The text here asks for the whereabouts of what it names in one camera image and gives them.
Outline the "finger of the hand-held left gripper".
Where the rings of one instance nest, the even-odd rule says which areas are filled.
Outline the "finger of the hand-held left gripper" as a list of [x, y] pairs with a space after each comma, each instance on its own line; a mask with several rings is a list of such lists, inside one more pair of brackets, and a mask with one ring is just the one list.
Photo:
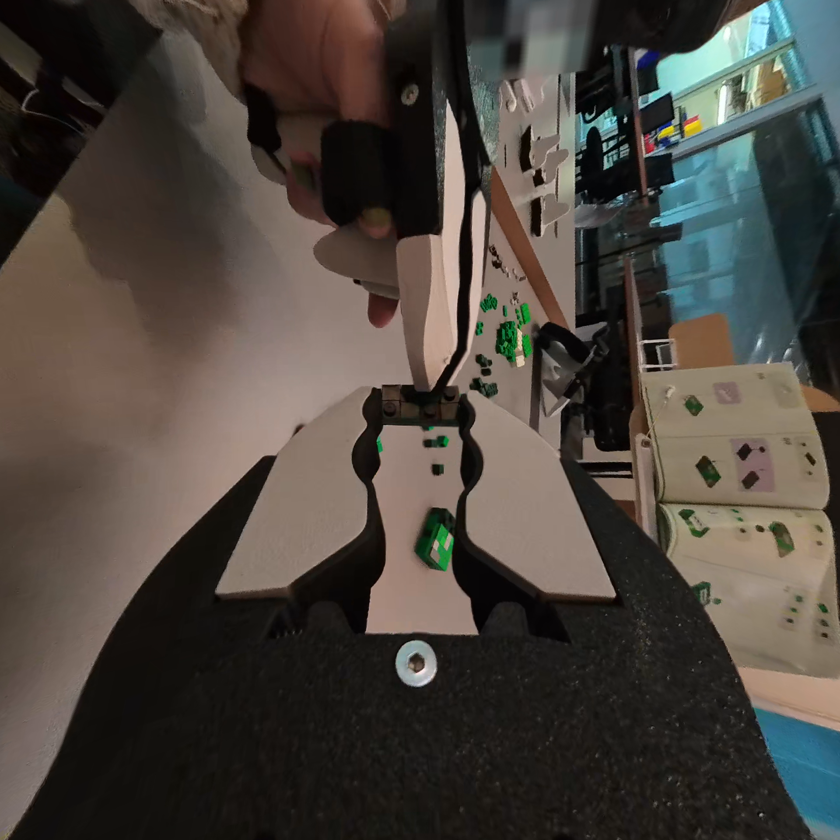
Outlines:
[[471, 354], [484, 297], [490, 208], [483, 190], [476, 190], [456, 212], [455, 199], [444, 201], [442, 233], [447, 325], [453, 346], [435, 382], [439, 391], [454, 383]]
[[453, 384], [475, 331], [475, 197], [469, 195], [459, 130], [444, 111], [443, 225], [398, 240], [395, 255], [406, 355], [418, 392]]

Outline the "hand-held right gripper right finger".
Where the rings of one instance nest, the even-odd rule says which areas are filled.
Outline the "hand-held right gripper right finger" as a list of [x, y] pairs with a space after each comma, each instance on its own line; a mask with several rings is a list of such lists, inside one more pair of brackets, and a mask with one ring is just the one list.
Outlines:
[[455, 578], [476, 629], [505, 603], [526, 633], [563, 636], [559, 605], [609, 605], [615, 586], [560, 453], [478, 394], [458, 403], [463, 490], [455, 514]]

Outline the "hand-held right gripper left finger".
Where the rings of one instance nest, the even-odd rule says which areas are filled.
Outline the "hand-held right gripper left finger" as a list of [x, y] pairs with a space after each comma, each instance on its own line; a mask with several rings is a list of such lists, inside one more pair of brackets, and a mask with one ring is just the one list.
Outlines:
[[215, 590], [223, 600], [274, 599], [293, 624], [332, 602], [363, 634], [385, 566], [373, 478], [381, 458], [382, 390], [361, 387], [278, 452]]

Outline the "dark green lego assembly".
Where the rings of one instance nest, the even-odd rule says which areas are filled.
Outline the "dark green lego assembly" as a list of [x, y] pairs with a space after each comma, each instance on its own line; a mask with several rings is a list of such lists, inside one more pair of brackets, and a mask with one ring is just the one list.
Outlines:
[[384, 425], [430, 429], [458, 424], [461, 394], [455, 385], [439, 392], [420, 392], [411, 385], [381, 387], [381, 415]]

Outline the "scatter of black lego pieces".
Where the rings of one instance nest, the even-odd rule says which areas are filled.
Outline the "scatter of black lego pieces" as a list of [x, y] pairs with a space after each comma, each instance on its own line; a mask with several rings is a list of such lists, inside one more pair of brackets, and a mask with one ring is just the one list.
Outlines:
[[526, 276], [519, 270], [515, 268], [510, 268], [504, 263], [499, 252], [497, 251], [497, 248], [493, 244], [489, 245], [488, 253], [490, 256], [490, 264], [492, 268], [501, 272], [506, 278], [517, 283], [523, 282], [527, 279]]

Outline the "pile of bright green lego pieces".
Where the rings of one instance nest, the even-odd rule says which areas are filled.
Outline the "pile of bright green lego pieces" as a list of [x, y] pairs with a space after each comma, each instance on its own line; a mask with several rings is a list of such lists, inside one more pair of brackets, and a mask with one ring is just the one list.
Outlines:
[[532, 342], [516, 322], [504, 321], [497, 330], [496, 352], [510, 365], [522, 368], [532, 355]]

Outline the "green and black lego block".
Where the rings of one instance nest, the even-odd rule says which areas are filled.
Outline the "green and black lego block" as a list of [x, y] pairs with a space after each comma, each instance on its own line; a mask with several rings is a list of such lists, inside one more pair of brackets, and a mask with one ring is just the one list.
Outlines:
[[416, 557], [432, 570], [446, 571], [454, 546], [455, 517], [446, 508], [430, 508], [415, 542]]

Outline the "person's left hand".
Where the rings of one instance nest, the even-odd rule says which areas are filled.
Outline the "person's left hand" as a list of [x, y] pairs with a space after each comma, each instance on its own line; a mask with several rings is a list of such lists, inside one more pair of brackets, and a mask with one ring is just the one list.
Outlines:
[[[369, 123], [390, 128], [385, 78], [385, 30], [403, 14], [405, 2], [265, 1], [251, 2], [240, 28], [239, 72], [248, 110], [248, 141], [267, 139], [277, 117], [297, 130], [301, 115], [329, 121]], [[288, 157], [252, 143], [255, 163], [265, 177], [283, 183], [289, 205], [299, 215], [336, 228], [322, 208], [319, 142], [277, 132]], [[384, 207], [365, 208], [354, 225], [371, 238], [387, 238], [392, 215]]]

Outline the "black and grey headset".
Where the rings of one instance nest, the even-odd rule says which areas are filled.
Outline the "black and grey headset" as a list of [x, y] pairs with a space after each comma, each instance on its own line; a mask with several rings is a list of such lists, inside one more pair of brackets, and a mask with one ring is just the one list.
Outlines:
[[539, 351], [539, 397], [544, 417], [561, 415], [576, 398], [585, 399], [593, 374], [609, 353], [609, 335], [606, 323], [588, 340], [559, 324], [542, 325], [535, 345]]

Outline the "row of black office chairs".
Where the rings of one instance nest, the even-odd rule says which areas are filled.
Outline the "row of black office chairs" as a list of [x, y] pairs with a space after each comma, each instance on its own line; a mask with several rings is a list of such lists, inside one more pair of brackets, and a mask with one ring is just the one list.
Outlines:
[[641, 82], [631, 50], [613, 46], [594, 70], [575, 79], [575, 112], [584, 137], [575, 154], [575, 193], [606, 205], [636, 195], [657, 199], [674, 182], [672, 153], [648, 153], [676, 109], [668, 94], [642, 107]]

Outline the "pale green instruction booklet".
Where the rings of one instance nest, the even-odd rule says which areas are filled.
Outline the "pale green instruction booklet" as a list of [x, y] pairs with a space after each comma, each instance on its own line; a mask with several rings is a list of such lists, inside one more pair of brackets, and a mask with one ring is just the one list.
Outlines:
[[735, 664], [838, 677], [830, 472], [792, 364], [640, 375], [659, 544]]

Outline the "stack of coloured storage bins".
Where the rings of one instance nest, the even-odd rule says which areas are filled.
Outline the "stack of coloured storage bins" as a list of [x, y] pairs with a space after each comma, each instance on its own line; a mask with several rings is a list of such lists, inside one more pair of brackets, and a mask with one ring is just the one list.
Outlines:
[[690, 117], [684, 108], [679, 108], [674, 119], [645, 134], [644, 152], [651, 155], [670, 150], [702, 129], [702, 121], [698, 115]]

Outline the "black panel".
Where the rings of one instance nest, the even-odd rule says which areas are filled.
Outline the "black panel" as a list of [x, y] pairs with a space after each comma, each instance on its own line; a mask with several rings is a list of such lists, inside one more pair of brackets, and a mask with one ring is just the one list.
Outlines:
[[825, 512], [830, 518], [836, 517], [839, 504], [839, 401], [811, 385], [802, 385], [801, 390], [812, 413], [826, 462], [830, 493]]

